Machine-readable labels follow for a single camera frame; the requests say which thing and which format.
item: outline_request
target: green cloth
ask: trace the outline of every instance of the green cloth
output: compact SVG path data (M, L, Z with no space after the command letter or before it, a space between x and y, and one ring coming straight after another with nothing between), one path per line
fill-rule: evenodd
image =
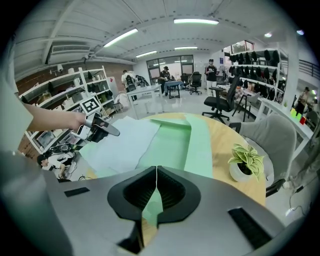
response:
M213 178L211 140L205 120L192 114L184 119L152 118L160 124L147 151L136 169L150 166L171 167ZM89 143L80 150L84 159L95 146ZM94 170L98 178L117 174L112 169ZM142 212L149 224L157 226L157 216L163 211L161 195L156 189Z

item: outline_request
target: white desk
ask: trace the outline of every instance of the white desk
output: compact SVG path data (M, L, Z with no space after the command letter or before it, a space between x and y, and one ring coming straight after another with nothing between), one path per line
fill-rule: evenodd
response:
M261 106L259 108L259 112L257 114L255 122L258 122L261 119L265 107L269 108L268 114L271 111L274 111L279 115L283 116L284 118L288 119L293 124L297 133L299 133L300 136L302 137L303 141L296 148L292 156L292 160L295 159L299 155L299 153L304 149L304 147L307 145L308 141L311 139L314 132L306 124L301 124L298 120L294 119L290 115L290 112L287 108L279 105L274 101L270 101L265 98L261 98Z
M164 104L163 104L162 93L161 93L161 84L145 86L145 87L138 88L138 89L132 90L130 92L127 92L126 95L129 98L129 101L130 101L131 107L133 108L134 115L135 115L136 119L138 119L138 116L137 116L137 112L136 112L134 102L133 102L131 96L151 93L155 114L159 114L158 109L157 109L155 91L160 91L160 101L161 101L161 110L162 110L161 112L164 112Z

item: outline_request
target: white pot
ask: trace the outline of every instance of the white pot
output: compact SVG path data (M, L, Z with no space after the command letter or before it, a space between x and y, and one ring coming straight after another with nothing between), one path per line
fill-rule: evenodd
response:
M237 163L230 163L229 167L231 177L237 182L247 182L252 177L252 174L244 174L238 167Z

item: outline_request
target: light blue cloth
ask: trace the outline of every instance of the light blue cloth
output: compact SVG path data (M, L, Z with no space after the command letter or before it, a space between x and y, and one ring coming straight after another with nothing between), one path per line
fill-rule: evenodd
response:
M178 86L178 85L180 85L180 89L182 90L184 82L182 82L182 81L168 81L168 82L165 82L165 84L164 84L165 93L166 94L168 93L168 87L169 86Z

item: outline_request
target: window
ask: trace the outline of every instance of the window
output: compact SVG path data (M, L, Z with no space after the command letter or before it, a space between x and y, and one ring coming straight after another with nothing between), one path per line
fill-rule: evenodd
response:
M224 49L223 49L223 51L225 52L225 53L231 53L231 46L227 46L227 47L225 47Z
M232 53L233 54L237 54L237 53L245 52L245 51L246 51L246 42L245 41L237 42L232 45Z
M176 80L181 78L183 73L191 75L194 71L194 57L193 55L172 56L149 60L146 62L150 81L152 85L158 82L160 72L165 66L169 68L169 73Z
M252 51L254 49L254 44L248 41L245 41L246 51Z

